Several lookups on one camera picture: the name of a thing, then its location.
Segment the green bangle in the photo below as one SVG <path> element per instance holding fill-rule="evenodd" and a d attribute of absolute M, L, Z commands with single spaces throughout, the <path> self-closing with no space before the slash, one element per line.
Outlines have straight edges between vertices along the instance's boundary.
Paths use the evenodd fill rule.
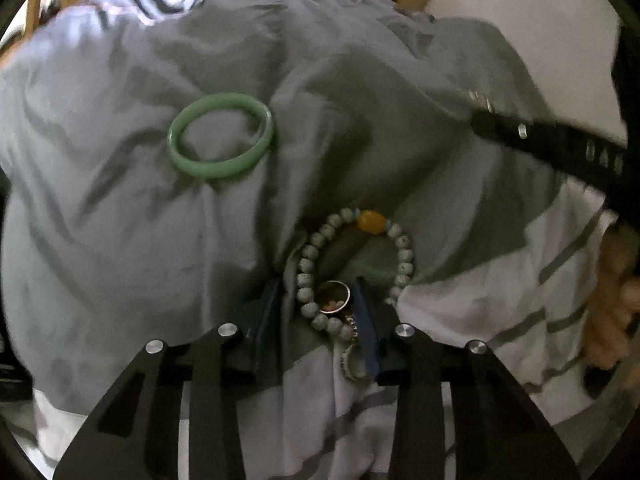
<path fill-rule="evenodd" d="M 262 131 L 260 139 L 242 155 L 219 162 L 199 162 L 181 154 L 178 146 L 187 126 L 208 112 L 226 108 L 240 108 L 258 117 Z M 183 173 L 205 180 L 234 176 L 254 167 L 272 140 L 273 118 L 267 105 L 249 95 L 234 93 L 213 94 L 190 104 L 175 118 L 167 136 L 169 156 L 175 167 Z"/>

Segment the amber bead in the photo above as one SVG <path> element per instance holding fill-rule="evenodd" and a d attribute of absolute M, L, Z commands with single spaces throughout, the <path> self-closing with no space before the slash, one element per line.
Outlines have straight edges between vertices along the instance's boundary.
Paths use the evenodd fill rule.
<path fill-rule="evenodd" d="M 358 229 L 370 235 L 382 234 L 386 229 L 386 218 L 375 211 L 364 210 L 358 218 Z"/>

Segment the human hand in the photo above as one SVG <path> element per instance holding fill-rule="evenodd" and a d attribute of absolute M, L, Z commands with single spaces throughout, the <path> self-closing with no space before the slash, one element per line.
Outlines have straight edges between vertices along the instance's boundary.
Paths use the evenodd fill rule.
<path fill-rule="evenodd" d="M 637 241 L 629 233 L 610 227 L 602 239 L 598 285 L 587 302 L 588 318 L 582 335 L 587 361 L 605 370 L 629 354 L 626 328 L 640 313 L 640 278 L 629 277 L 637 257 Z"/>

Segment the screw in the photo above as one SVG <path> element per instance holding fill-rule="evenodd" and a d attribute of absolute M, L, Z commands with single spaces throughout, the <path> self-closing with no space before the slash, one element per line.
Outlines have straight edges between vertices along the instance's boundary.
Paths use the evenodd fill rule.
<path fill-rule="evenodd" d="M 473 354 L 486 354 L 488 350 L 486 343 L 484 341 L 480 341 L 479 339 L 474 339 L 473 341 L 469 341 L 466 346 L 471 350 Z"/>
<path fill-rule="evenodd" d="M 400 337 L 413 337 L 415 335 L 415 328 L 407 323 L 401 323 L 396 326 L 396 334 Z"/>
<path fill-rule="evenodd" d="M 238 331 L 238 327 L 235 326 L 233 323 L 225 323 L 218 327 L 218 333 L 222 337 L 231 337 L 235 335 L 237 331 Z"/>
<path fill-rule="evenodd" d="M 159 339 L 154 339 L 153 341 L 149 341 L 145 346 L 146 353 L 148 354 L 157 354 L 163 348 L 164 348 L 164 343 Z"/>

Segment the bracelet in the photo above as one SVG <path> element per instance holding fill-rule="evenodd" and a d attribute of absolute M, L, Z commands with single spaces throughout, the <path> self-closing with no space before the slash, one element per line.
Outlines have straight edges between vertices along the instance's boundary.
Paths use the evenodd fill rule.
<path fill-rule="evenodd" d="M 394 280 L 394 285 L 389 290 L 385 304 L 395 307 L 402 290 L 411 281 L 414 273 L 414 252 L 410 249 L 409 237 L 402 233 L 402 228 L 386 219 L 380 213 L 371 210 L 360 211 L 344 208 L 340 214 L 331 214 L 327 217 L 317 232 L 309 237 L 309 243 L 302 247 L 302 257 L 298 263 L 300 273 L 296 277 L 298 287 L 296 299 L 302 304 L 300 314 L 311 322 L 311 326 L 319 332 L 326 331 L 331 336 L 344 342 L 350 343 L 357 340 L 357 330 L 353 317 L 350 314 L 340 318 L 340 314 L 347 309 L 351 294 L 349 287 L 343 282 L 331 280 L 324 282 L 316 288 L 314 286 L 315 261 L 320 256 L 321 249 L 327 242 L 335 238 L 335 235 L 344 224 L 356 222 L 358 229 L 371 234 L 379 235 L 386 232 L 386 235 L 395 242 L 398 248 L 398 273 Z M 338 301 L 322 301 L 324 290 L 332 288 L 334 294 L 340 297 Z"/>
<path fill-rule="evenodd" d="M 184 156 L 180 152 L 179 146 L 180 139 L 187 126 L 208 112 L 226 108 L 240 108 L 260 119 L 261 134 L 258 141 L 246 152 L 229 160 L 201 162 Z M 273 130 L 271 111 L 263 102 L 245 94 L 213 94 L 187 106 L 174 119 L 174 122 L 169 127 L 167 136 L 169 156 L 175 167 L 188 175 L 204 180 L 226 178 L 242 173 L 257 164 L 273 140 Z"/>

